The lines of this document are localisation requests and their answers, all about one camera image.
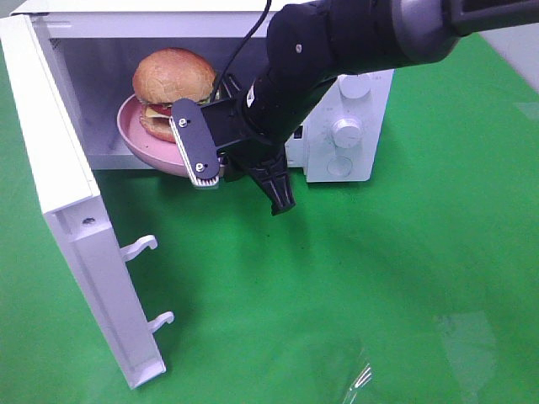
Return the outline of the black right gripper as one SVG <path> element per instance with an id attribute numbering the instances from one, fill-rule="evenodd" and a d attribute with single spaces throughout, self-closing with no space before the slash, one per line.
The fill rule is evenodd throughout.
<path id="1" fill-rule="evenodd" d="M 249 176 L 271 202 L 271 215 L 296 205 L 285 143 L 333 85 L 333 77 L 306 89 L 280 88 L 263 72 L 249 88 L 218 103 L 218 152 Z"/>

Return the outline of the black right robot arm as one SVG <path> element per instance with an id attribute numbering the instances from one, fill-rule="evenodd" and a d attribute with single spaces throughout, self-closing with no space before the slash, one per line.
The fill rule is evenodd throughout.
<path id="1" fill-rule="evenodd" d="M 435 63 L 474 32 L 538 20 L 535 1 L 314 1 L 269 22 L 267 63 L 237 96 L 242 142 L 225 150 L 225 178 L 249 176 L 274 214 L 291 209 L 285 143 L 342 74 Z"/>

